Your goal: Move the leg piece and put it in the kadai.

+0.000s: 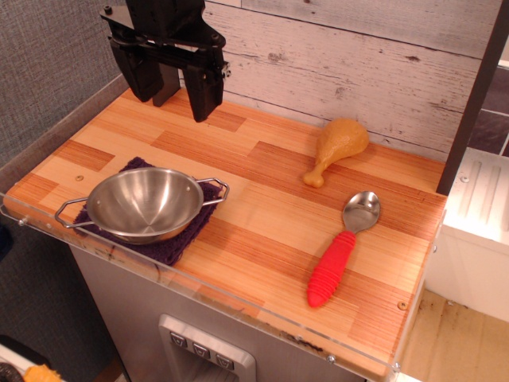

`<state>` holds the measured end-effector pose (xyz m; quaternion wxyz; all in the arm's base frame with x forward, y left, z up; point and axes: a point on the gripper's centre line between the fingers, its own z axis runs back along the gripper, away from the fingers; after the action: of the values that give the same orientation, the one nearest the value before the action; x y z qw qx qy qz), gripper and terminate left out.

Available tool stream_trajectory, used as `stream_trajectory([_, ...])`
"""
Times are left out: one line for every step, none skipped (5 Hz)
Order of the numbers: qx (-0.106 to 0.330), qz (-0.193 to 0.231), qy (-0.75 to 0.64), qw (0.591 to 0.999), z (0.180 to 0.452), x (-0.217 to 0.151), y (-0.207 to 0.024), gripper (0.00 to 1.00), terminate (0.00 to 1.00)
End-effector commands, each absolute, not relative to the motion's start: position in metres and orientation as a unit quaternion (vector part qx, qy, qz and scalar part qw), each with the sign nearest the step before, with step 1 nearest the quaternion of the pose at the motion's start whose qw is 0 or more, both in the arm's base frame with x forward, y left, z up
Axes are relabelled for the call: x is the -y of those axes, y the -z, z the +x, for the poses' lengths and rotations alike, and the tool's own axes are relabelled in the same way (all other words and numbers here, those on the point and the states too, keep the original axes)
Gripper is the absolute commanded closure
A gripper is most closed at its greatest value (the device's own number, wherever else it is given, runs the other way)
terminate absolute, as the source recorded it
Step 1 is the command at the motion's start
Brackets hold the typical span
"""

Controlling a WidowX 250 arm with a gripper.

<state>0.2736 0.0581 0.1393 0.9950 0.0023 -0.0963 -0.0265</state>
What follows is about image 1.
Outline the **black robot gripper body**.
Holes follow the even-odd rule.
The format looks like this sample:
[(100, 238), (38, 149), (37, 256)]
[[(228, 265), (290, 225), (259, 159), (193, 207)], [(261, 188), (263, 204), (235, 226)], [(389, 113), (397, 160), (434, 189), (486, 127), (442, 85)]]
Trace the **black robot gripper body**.
[(206, 83), (222, 85), (226, 39), (205, 22), (204, 11), (203, 1), (127, 1), (104, 6), (100, 17), (112, 46), (131, 60), (153, 60), (188, 76), (196, 70)]

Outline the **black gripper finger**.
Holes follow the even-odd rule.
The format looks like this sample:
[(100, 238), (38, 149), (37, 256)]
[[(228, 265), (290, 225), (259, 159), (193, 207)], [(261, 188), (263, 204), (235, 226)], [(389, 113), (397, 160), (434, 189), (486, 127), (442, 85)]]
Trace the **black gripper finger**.
[(142, 102), (154, 97), (163, 87), (159, 64), (150, 59), (143, 47), (123, 45), (110, 39), (115, 61), (134, 95)]
[(216, 71), (197, 67), (183, 74), (193, 118), (201, 123), (223, 102), (223, 78)]

